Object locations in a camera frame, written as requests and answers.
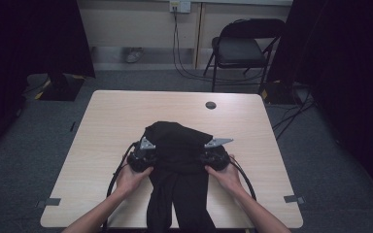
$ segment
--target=person's left hand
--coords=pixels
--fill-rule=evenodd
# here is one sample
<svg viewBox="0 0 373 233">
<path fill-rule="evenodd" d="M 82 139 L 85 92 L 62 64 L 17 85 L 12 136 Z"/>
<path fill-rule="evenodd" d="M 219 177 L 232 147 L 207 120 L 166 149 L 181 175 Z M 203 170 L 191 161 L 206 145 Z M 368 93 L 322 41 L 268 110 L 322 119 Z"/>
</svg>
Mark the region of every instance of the person's left hand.
<svg viewBox="0 0 373 233">
<path fill-rule="evenodd" d="M 126 164 L 119 172 L 115 191 L 124 193 L 125 196 L 130 195 L 152 171 L 153 167 L 149 167 L 144 172 L 137 173 L 132 170 L 129 164 Z"/>
</svg>

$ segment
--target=black cloth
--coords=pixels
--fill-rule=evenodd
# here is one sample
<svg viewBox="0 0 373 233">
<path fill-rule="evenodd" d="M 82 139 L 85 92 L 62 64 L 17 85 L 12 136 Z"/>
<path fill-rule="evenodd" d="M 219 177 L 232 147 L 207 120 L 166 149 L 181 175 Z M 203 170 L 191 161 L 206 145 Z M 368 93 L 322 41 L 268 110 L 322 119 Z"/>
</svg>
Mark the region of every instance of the black cloth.
<svg viewBox="0 0 373 233">
<path fill-rule="evenodd" d="M 156 145 L 158 158 L 150 179 L 153 193 L 147 210 L 148 232 L 167 232 L 172 203 L 183 232 L 216 232 L 207 205 L 208 173 L 199 159 L 213 136 L 176 122 L 159 121 L 144 135 Z"/>
</svg>

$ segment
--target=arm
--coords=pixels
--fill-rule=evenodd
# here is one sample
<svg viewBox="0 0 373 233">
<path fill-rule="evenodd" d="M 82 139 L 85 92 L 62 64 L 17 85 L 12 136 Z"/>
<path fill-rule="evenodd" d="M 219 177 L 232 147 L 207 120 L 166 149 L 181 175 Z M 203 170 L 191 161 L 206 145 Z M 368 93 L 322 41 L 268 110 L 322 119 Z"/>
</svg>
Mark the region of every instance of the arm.
<svg viewBox="0 0 373 233">
<path fill-rule="evenodd" d="M 250 194 L 247 193 L 241 185 L 238 170 L 234 166 L 229 164 L 224 170 L 218 172 L 210 166 L 206 166 L 205 169 L 241 204 L 244 212 L 250 218 L 258 232 L 290 232 L 282 222 L 263 208 Z"/>
<path fill-rule="evenodd" d="M 117 178 L 117 188 L 109 197 L 95 208 L 74 221 L 63 232 L 96 232 L 102 223 L 111 215 L 119 204 L 128 197 L 138 186 L 143 178 L 148 176 L 152 167 L 143 173 L 134 172 L 129 166 L 124 166 Z"/>
</svg>

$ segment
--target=chair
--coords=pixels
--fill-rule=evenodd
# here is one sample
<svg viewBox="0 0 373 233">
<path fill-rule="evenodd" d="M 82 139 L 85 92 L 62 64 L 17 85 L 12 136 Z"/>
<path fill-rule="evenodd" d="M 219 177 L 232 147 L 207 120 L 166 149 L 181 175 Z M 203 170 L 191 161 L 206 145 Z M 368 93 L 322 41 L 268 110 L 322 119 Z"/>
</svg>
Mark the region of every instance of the chair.
<svg viewBox="0 0 373 233">
<path fill-rule="evenodd" d="M 214 67 L 212 91 L 214 92 L 217 82 L 217 67 L 247 68 L 244 74 L 251 68 L 263 68 L 258 92 L 260 93 L 271 51 L 284 27 L 285 23 L 275 18 L 239 19 L 226 25 L 220 35 L 212 40 L 213 52 L 204 71 L 205 76 L 208 68 Z M 256 39 L 269 38 L 272 39 L 271 43 L 261 50 Z M 213 58 L 215 58 L 214 65 L 211 65 Z"/>
</svg>

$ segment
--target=gray carpet floor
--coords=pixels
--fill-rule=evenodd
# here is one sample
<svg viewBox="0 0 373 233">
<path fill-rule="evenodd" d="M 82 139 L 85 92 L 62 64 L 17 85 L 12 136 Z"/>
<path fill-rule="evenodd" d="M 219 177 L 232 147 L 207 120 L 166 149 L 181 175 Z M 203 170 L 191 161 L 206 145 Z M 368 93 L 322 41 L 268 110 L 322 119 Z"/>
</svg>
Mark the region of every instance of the gray carpet floor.
<svg viewBox="0 0 373 233">
<path fill-rule="evenodd" d="M 220 76 L 233 79 L 241 75 L 224 71 Z M 45 78 L 30 76 L 29 88 Z M 34 100 L 39 89 L 25 94 L 20 117 L 0 138 L 0 233 L 61 231 L 43 228 L 43 209 L 35 206 L 50 197 L 90 96 L 97 89 L 208 92 L 211 84 L 183 78 L 174 70 L 98 71 L 97 79 L 85 81 L 74 102 Z M 220 86 L 217 91 L 256 93 L 256 88 Z M 296 108 L 289 110 L 292 107 L 267 105 L 271 125 L 295 113 Z M 322 112 L 312 107 L 278 140 L 293 190 L 306 201 L 300 205 L 304 225 L 292 232 L 373 232 L 373 183 L 333 135 Z"/>
</svg>

